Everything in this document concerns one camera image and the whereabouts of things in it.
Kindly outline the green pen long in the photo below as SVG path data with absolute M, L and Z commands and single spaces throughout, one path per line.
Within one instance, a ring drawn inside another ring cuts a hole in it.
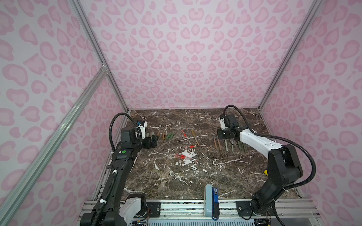
M 239 151 L 242 152 L 242 151 L 243 151 L 243 147 L 242 147 L 241 142 L 238 142 L 238 147 L 239 147 Z

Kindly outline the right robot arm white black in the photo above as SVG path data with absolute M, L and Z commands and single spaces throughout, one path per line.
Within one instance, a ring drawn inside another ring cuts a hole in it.
M 281 225 L 284 225 L 276 210 L 277 200 L 292 188 L 304 186 L 311 182 L 317 172 L 317 166 L 312 155 L 301 145 L 283 137 L 260 134 L 256 132 L 248 122 L 242 111 L 234 105 L 227 105 L 225 109 L 234 108 L 245 122 L 240 126 L 235 115 L 227 115 L 223 111 L 218 120 L 221 127 L 217 130 L 221 140 L 235 140 L 238 143 L 247 144 L 267 159 L 267 180 L 262 187 L 251 196 L 251 201 L 237 201 L 238 216 L 245 221 L 253 216 L 266 216 L 266 225 L 271 225 L 272 217 L 275 217 Z M 311 164 L 310 175 L 303 181 L 304 172 L 297 154 L 301 150 Z

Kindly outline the brown pen cluster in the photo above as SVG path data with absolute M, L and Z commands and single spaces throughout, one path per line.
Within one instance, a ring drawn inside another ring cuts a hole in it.
M 194 131 L 194 130 L 191 130 L 191 133 L 192 133 L 192 135 L 193 135 L 193 137 L 194 137 L 194 139 L 195 139 L 195 141 L 196 141 L 197 145 L 199 145 L 199 141 L 198 141 L 198 139 L 197 139 L 197 136 L 196 136 L 195 131 Z

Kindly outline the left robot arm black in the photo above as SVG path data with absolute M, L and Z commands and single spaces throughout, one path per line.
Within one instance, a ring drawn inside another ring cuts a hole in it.
M 131 127 L 121 129 L 121 140 L 113 142 L 113 124 L 120 116 L 125 116 L 132 123 Z M 136 226 L 149 215 L 146 196 L 143 193 L 129 195 L 121 201 L 127 178 L 133 169 L 136 158 L 142 149 L 156 148 L 159 137 L 146 135 L 146 121 L 135 122 L 126 113 L 118 113 L 111 120 L 108 138 L 111 144 L 111 162 L 107 166 L 109 176 L 103 192 L 90 213 L 81 217 L 81 226 Z

